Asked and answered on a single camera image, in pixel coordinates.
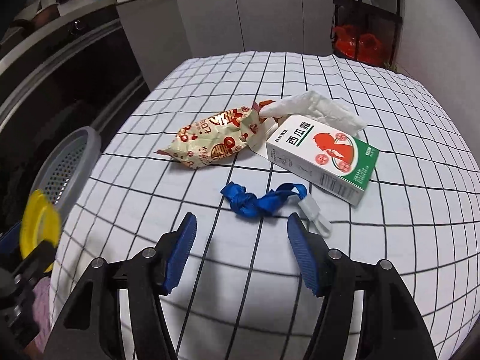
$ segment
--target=knotted blue ribbon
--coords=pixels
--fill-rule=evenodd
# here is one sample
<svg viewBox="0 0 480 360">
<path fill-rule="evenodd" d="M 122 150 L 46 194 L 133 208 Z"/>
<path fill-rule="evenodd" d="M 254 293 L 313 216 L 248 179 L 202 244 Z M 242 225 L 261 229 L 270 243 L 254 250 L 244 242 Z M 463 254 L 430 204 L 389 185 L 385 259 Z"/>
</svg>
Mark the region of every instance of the knotted blue ribbon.
<svg viewBox="0 0 480 360">
<path fill-rule="evenodd" d="M 297 189 L 298 193 L 292 191 L 294 188 Z M 245 187 L 231 181 L 220 191 L 230 202 L 232 211 L 246 218 L 272 216 L 285 204 L 289 196 L 297 195 L 302 200 L 308 193 L 303 184 L 294 183 L 282 184 L 275 191 L 270 190 L 267 195 L 261 198 L 246 191 Z"/>
</svg>

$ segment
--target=cabinet door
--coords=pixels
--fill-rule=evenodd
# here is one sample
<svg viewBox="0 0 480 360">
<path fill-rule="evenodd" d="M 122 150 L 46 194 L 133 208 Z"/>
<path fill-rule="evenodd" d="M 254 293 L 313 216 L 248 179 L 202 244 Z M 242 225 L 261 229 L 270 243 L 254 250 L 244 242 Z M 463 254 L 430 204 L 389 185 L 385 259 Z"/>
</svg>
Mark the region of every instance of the cabinet door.
<svg viewBox="0 0 480 360">
<path fill-rule="evenodd" d="M 244 51 L 235 0 L 177 0 L 193 57 Z"/>
<path fill-rule="evenodd" d="M 305 54 L 332 54 L 330 30 L 335 6 L 333 0 L 303 0 L 303 42 Z"/>
<path fill-rule="evenodd" d="M 302 0 L 237 0 L 245 50 L 303 52 Z"/>
<path fill-rule="evenodd" d="M 152 91 L 173 69 L 191 58 L 176 0 L 133 0 L 117 6 L 118 15 Z"/>
</svg>

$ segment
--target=crumpled white tissue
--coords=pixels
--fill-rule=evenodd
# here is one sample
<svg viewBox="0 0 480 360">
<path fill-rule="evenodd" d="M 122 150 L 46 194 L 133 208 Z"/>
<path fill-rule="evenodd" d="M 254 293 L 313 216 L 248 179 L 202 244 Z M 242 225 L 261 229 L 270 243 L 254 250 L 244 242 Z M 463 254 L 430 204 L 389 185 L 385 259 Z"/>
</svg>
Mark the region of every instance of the crumpled white tissue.
<svg viewBox="0 0 480 360">
<path fill-rule="evenodd" d="M 265 105 L 259 115 L 261 118 L 303 115 L 352 136 L 367 126 L 360 116 L 352 113 L 347 107 L 315 91 L 286 97 Z"/>
</svg>

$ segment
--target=box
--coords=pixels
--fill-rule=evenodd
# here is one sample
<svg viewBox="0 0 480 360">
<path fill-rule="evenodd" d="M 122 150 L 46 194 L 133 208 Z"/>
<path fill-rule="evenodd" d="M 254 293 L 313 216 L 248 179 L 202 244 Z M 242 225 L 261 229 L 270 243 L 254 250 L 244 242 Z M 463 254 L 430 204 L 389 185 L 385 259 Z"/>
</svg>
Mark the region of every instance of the box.
<svg viewBox="0 0 480 360">
<path fill-rule="evenodd" d="M 357 205 L 378 149 L 301 115 L 290 116 L 266 142 L 268 159 L 333 195 Z"/>
</svg>

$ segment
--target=ribbon knot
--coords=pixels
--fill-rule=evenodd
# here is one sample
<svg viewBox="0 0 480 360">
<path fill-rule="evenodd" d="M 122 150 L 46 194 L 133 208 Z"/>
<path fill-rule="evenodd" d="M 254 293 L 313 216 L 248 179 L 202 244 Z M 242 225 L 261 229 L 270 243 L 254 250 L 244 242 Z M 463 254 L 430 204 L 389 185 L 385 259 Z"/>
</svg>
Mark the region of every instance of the ribbon knot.
<svg viewBox="0 0 480 360">
<path fill-rule="evenodd" d="M 307 189 L 303 184 L 285 183 L 275 191 L 270 190 L 265 196 L 258 198 L 254 193 L 246 192 L 246 188 L 230 182 L 220 191 L 230 202 L 233 212 L 246 218 L 259 216 L 272 216 L 285 204 L 289 196 L 297 195 L 300 200 L 307 195 Z"/>
</svg>

